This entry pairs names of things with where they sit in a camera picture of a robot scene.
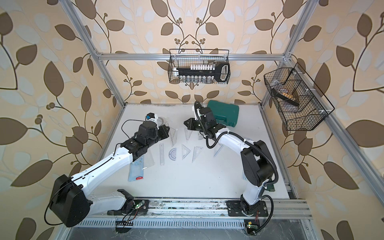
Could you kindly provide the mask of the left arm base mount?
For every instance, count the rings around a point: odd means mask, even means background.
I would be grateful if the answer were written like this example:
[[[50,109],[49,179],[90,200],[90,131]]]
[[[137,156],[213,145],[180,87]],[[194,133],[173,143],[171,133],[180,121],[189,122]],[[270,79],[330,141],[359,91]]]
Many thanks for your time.
[[[149,200],[134,200],[134,197],[124,189],[118,189],[118,193],[124,195],[125,201],[119,210],[109,210],[107,215],[119,216],[129,215],[131,213],[147,213],[149,210]]]

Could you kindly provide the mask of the blue ruler set pouch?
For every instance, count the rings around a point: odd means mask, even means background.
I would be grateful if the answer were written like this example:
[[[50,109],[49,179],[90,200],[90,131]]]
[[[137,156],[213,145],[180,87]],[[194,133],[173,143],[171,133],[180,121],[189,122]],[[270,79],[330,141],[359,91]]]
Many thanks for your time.
[[[144,178],[144,156],[130,164],[128,182],[142,180]]]

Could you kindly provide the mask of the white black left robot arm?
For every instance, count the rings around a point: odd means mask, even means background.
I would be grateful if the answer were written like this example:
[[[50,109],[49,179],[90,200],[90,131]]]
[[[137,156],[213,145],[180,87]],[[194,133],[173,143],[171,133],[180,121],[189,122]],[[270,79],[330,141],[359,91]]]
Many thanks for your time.
[[[167,139],[169,132],[170,127],[166,125],[143,122],[132,138],[118,143],[105,159],[71,177],[58,177],[47,208],[68,228],[93,214],[108,211],[130,214],[136,211],[134,197],[124,189],[100,197],[93,195],[93,192],[115,172],[145,155],[151,146]]]

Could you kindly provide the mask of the clear triangle ruler small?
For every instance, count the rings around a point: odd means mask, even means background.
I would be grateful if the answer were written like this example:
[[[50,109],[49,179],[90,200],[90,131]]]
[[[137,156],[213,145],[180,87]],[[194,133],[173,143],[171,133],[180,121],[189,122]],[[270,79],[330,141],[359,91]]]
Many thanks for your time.
[[[189,154],[191,153],[191,150],[182,144],[182,159],[184,160]]]

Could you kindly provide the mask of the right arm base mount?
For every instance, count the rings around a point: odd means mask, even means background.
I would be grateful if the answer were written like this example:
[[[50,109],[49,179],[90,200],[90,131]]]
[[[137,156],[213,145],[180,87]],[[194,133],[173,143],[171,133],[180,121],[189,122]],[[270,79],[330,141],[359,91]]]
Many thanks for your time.
[[[244,200],[233,200],[226,201],[226,206],[230,217],[267,217],[269,215],[265,201],[249,205]]]

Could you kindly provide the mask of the clear straight ruler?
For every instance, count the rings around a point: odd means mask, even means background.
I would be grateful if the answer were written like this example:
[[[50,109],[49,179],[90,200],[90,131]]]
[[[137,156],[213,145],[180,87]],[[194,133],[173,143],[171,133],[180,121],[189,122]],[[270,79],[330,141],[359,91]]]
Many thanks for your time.
[[[164,151],[164,144],[160,144],[160,165],[165,165],[165,151]]]

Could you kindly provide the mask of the clear triangle ruler long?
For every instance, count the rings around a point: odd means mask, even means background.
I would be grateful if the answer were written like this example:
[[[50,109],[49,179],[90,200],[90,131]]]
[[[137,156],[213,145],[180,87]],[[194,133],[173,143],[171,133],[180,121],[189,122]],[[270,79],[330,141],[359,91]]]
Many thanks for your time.
[[[196,161],[196,159],[198,158],[200,153],[203,151],[203,149],[204,149],[203,147],[198,147],[198,146],[194,147],[192,163]]]

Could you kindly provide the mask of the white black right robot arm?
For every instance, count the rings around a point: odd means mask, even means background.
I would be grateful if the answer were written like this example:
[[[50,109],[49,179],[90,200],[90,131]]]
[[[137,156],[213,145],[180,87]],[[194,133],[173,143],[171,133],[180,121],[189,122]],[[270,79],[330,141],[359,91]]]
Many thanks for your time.
[[[267,186],[279,180],[277,166],[265,142],[252,142],[230,131],[227,126],[217,123],[212,110],[194,103],[194,117],[184,125],[191,131],[198,131],[206,140],[206,146],[213,149],[217,144],[224,145],[239,154],[243,171],[248,180],[246,190],[240,198],[240,209],[246,216],[256,213],[264,197]]]

